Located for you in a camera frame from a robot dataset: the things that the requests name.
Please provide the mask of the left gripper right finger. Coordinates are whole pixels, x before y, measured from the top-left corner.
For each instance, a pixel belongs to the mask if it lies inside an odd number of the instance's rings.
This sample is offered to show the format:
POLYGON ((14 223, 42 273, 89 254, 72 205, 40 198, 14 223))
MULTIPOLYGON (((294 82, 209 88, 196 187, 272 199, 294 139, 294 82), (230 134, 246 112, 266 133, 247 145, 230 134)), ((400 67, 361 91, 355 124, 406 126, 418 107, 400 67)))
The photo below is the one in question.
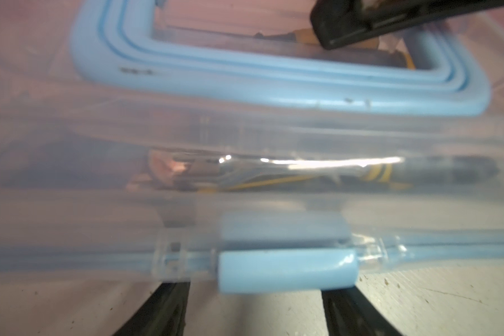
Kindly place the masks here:
POLYGON ((329 336, 402 336, 357 287, 321 292, 329 336))

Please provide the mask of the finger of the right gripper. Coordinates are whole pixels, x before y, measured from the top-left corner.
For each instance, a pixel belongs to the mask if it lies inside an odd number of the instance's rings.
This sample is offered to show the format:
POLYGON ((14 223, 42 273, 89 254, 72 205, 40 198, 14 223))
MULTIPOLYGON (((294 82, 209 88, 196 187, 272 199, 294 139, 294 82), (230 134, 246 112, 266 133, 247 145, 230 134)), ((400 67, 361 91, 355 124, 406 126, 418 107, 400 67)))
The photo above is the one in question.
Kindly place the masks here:
POLYGON ((504 0, 317 1, 309 19, 318 33, 382 36, 451 17, 504 7, 504 0))

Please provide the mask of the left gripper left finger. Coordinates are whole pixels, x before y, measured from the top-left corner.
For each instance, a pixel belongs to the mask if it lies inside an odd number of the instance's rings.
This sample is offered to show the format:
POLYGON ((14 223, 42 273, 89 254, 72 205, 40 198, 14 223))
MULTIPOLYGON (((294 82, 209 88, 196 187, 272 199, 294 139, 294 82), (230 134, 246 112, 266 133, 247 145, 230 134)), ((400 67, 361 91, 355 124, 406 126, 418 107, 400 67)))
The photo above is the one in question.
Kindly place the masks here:
POLYGON ((183 336, 190 282, 161 284, 114 336, 183 336))

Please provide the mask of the small yellow handle screwdriver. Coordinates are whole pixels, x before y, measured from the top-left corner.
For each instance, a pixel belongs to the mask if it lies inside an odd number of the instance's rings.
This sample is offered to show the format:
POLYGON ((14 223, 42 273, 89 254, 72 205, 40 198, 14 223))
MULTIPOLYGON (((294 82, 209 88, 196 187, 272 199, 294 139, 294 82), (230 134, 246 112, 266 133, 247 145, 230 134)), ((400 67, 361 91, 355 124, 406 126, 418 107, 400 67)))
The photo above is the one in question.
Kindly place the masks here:
POLYGON ((253 37, 266 41, 305 45, 305 50, 311 53, 311 58, 317 60, 416 69, 409 53, 396 48, 383 50, 379 47, 379 37, 366 36, 364 31, 343 36, 326 32, 318 33, 314 28, 304 28, 285 34, 258 32, 253 37))

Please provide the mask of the large yellow black utility knife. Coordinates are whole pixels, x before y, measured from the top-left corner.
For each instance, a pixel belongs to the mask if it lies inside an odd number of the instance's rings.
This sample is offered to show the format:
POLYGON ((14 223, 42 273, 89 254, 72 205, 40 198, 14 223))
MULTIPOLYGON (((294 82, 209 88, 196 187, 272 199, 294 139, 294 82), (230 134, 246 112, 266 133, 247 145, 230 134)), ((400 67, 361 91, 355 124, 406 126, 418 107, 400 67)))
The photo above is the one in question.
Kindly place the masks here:
POLYGON ((344 160, 262 158, 152 148, 146 170, 159 189, 214 192, 338 192, 463 186, 499 173, 482 155, 344 160))

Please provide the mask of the light blue plastic tool box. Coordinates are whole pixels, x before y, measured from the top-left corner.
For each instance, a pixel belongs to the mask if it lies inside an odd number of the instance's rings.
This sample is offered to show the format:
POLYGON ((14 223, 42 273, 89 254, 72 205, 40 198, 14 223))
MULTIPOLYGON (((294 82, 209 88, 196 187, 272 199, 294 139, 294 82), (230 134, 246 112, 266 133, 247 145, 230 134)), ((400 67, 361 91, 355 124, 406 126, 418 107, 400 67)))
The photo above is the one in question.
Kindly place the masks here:
POLYGON ((504 260, 504 8, 379 37, 415 70, 255 39, 317 1, 0 1, 0 282, 216 279, 226 293, 504 260), (463 186, 159 189, 152 148, 344 160, 482 155, 463 186))

